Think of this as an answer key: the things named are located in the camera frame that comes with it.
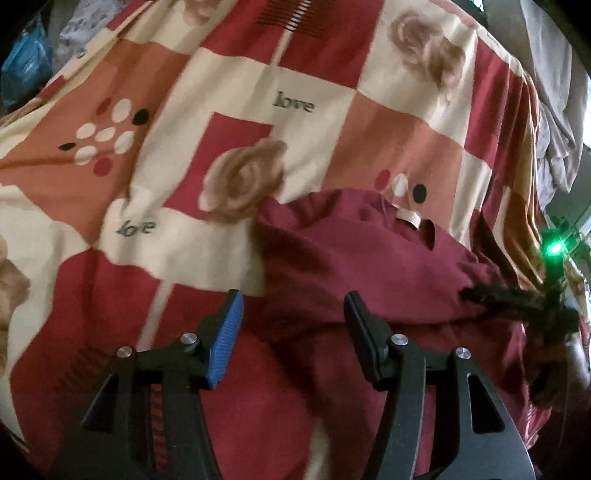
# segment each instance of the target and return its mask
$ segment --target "bedsheet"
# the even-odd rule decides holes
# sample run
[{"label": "bedsheet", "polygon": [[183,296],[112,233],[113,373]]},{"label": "bedsheet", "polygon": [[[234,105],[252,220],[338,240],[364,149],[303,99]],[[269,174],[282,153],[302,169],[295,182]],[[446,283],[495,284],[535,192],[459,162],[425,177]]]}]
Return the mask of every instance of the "bedsheet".
[{"label": "bedsheet", "polygon": [[204,396],[222,470],[317,478],[306,399],[248,329],[260,201],[378,191],[535,288],[537,128],[531,79],[448,0],[133,0],[2,119],[0,419],[47,469],[121,345],[165,345],[239,288]]}]

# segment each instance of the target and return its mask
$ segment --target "silver bolt head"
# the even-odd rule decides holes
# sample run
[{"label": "silver bolt head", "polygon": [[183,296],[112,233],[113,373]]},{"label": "silver bolt head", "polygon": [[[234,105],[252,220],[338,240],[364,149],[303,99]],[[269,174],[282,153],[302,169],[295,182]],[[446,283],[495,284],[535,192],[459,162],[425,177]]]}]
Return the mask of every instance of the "silver bolt head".
[{"label": "silver bolt head", "polygon": [[468,360],[472,356],[470,350],[463,346],[459,346],[458,348],[456,348],[456,355],[462,360]]},{"label": "silver bolt head", "polygon": [[197,335],[193,332],[184,333],[181,335],[181,343],[185,345],[192,345],[197,341]]},{"label": "silver bolt head", "polygon": [[392,343],[399,346],[408,345],[408,337],[402,333],[395,333],[392,335]]},{"label": "silver bolt head", "polygon": [[119,350],[117,350],[117,356],[119,358],[127,358],[130,357],[131,354],[134,353],[134,349],[130,346],[122,346]]}]

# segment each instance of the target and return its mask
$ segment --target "maroon shirt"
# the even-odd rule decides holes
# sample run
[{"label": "maroon shirt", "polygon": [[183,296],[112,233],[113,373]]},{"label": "maroon shirt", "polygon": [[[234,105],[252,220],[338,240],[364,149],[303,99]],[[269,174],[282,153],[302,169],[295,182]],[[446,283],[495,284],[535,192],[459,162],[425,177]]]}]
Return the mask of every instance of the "maroon shirt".
[{"label": "maroon shirt", "polygon": [[[415,229],[397,219],[397,209],[375,192],[312,193],[287,205],[268,199],[256,222],[267,302],[255,330],[275,344],[311,414],[323,420],[332,478],[361,477],[385,400],[364,380],[344,325],[350,290],[424,348],[470,349],[524,438],[545,421],[546,412],[530,410],[522,326],[485,319],[483,307],[459,297],[463,287],[502,282],[486,258],[429,220]],[[434,415],[428,390],[417,473],[430,463]]]}]

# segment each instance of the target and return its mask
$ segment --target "gray fabric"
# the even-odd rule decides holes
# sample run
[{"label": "gray fabric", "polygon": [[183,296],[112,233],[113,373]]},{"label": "gray fabric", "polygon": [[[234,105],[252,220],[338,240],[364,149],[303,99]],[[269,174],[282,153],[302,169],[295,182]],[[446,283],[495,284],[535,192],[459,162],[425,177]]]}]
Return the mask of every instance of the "gray fabric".
[{"label": "gray fabric", "polygon": [[587,73],[554,21],[532,0],[484,0],[489,31],[531,75],[540,98],[538,198],[569,192],[579,170]]},{"label": "gray fabric", "polygon": [[80,0],[54,0],[47,26],[47,38],[51,48],[55,50],[59,45],[60,33],[74,15],[74,10]]},{"label": "gray fabric", "polygon": [[58,72],[129,0],[79,0],[72,18],[60,32],[53,51],[53,71]]}]

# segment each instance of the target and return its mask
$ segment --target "wrinkled fabric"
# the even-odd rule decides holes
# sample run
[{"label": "wrinkled fabric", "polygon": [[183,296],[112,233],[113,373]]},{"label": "wrinkled fabric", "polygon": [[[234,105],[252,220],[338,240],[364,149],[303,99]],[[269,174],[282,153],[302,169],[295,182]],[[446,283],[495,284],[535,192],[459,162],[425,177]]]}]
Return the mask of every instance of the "wrinkled fabric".
[{"label": "wrinkled fabric", "polygon": [[[330,443],[332,478],[361,477],[384,406],[361,373],[343,318],[343,299],[360,292],[368,309],[424,348],[465,346],[495,384],[520,434],[548,412],[528,401],[517,322],[490,318],[461,301],[476,283],[501,283],[490,261],[429,220],[415,229],[380,195],[360,190],[311,193],[288,205],[266,200],[256,218],[267,302],[255,333],[275,345],[308,392]],[[427,390],[417,472],[427,471],[434,429]]]},{"label": "wrinkled fabric", "polygon": [[86,44],[128,3],[129,0],[80,0],[53,45],[53,71],[59,72],[74,54],[82,55]]},{"label": "wrinkled fabric", "polygon": [[521,62],[540,97],[536,155],[543,210],[556,189],[570,191],[579,170],[587,72],[564,34],[533,0],[485,0],[484,6],[489,31]]}]

